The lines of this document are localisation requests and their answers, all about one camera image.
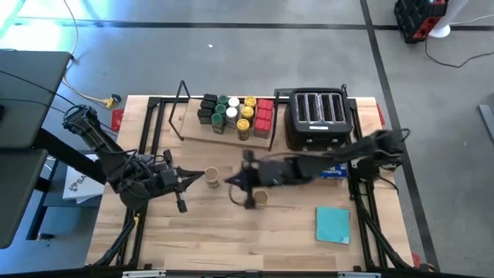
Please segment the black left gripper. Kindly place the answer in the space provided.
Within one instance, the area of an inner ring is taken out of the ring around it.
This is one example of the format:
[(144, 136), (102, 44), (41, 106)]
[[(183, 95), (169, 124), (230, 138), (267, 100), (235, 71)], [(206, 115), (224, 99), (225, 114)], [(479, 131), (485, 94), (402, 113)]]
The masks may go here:
[(151, 198), (174, 193), (177, 199), (178, 211), (180, 213), (185, 213), (188, 209), (185, 200), (183, 199), (183, 192), (205, 172), (176, 168), (173, 164), (172, 154), (169, 149), (163, 151), (161, 157), (163, 160), (159, 163), (156, 162), (157, 155), (152, 157), (147, 163), (152, 174), (148, 189)]

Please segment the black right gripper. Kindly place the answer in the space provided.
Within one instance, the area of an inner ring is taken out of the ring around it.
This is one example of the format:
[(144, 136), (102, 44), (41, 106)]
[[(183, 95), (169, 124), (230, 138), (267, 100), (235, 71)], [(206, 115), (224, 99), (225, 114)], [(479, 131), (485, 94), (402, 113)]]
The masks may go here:
[(292, 156), (281, 160), (270, 158), (256, 159), (254, 152), (242, 152), (241, 169), (225, 179), (225, 182), (246, 193), (244, 207), (254, 209), (257, 204), (253, 196), (254, 188), (281, 185), (302, 185), (310, 181), (310, 158)]

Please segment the tan-lidded furikake seasoning jar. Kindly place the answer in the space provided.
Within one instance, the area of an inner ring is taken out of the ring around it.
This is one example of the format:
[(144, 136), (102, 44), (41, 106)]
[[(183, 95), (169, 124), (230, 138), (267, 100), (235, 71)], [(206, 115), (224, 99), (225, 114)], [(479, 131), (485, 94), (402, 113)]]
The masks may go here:
[(215, 167), (208, 167), (205, 169), (204, 179), (206, 184), (210, 188), (217, 188), (219, 183), (219, 170)]
[(253, 198), (255, 201), (256, 208), (264, 208), (267, 206), (269, 201), (269, 193), (266, 190), (257, 190), (253, 192)]

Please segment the long blue wrap box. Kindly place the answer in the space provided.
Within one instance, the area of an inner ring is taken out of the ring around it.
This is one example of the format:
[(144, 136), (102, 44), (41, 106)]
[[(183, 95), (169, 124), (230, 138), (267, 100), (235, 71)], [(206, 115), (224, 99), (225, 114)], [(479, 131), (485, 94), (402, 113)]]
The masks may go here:
[(337, 164), (320, 173), (322, 179), (345, 179), (348, 176), (347, 164)]

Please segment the black four-slot toaster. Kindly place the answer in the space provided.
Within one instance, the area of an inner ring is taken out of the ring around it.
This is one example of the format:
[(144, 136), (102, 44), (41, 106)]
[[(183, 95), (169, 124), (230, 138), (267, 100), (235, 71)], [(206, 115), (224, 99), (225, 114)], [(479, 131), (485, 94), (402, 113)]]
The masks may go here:
[(296, 88), (284, 113), (292, 151), (327, 151), (344, 145), (352, 131), (347, 94), (338, 88)]

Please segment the teal cloth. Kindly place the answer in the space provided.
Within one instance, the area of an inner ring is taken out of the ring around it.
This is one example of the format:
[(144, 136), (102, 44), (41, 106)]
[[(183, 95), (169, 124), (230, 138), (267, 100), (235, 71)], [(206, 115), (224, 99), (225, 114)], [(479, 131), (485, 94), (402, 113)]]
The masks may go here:
[(350, 211), (345, 208), (316, 208), (316, 240), (350, 244)]

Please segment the white printed paper bag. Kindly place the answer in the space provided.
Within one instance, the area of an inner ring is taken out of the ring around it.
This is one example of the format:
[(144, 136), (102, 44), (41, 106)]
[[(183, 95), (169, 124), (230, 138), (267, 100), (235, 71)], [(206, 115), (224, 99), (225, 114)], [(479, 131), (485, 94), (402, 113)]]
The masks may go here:
[(101, 196), (105, 185), (68, 166), (63, 189), (64, 200), (75, 200), (77, 204)]

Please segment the yellow power plug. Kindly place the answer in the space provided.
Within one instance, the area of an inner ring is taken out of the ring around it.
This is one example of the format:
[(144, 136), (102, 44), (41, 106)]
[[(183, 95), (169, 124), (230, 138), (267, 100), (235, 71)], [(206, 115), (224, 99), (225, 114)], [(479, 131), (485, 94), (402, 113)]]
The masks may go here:
[(115, 109), (119, 106), (121, 97), (118, 94), (112, 94), (110, 98), (104, 99), (103, 103), (108, 110)]

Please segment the black desk top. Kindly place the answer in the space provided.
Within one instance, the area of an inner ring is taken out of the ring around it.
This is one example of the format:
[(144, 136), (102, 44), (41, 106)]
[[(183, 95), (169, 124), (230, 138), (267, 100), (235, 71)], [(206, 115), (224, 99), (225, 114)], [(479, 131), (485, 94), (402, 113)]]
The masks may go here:
[(0, 50), (0, 148), (29, 148), (46, 118), (68, 52)]
[(12, 244), (48, 152), (0, 151), (0, 249)]

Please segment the black crate red top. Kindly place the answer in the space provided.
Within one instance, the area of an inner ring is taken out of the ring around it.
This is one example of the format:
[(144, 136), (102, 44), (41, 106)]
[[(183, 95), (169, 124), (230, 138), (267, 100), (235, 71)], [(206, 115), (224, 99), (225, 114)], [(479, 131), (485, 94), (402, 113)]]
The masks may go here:
[(446, 14), (448, 0), (397, 0), (394, 17), (407, 44), (424, 42)]

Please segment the white tower device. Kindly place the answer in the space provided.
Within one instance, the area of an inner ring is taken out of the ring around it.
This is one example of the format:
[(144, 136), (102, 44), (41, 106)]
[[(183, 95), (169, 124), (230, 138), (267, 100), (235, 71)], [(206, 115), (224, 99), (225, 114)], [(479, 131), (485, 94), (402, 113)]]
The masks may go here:
[(453, 19), (464, 8), (469, 0), (448, 0), (445, 14), (441, 17), (435, 27), (429, 32), (428, 36), (435, 39), (442, 39), (451, 32)]

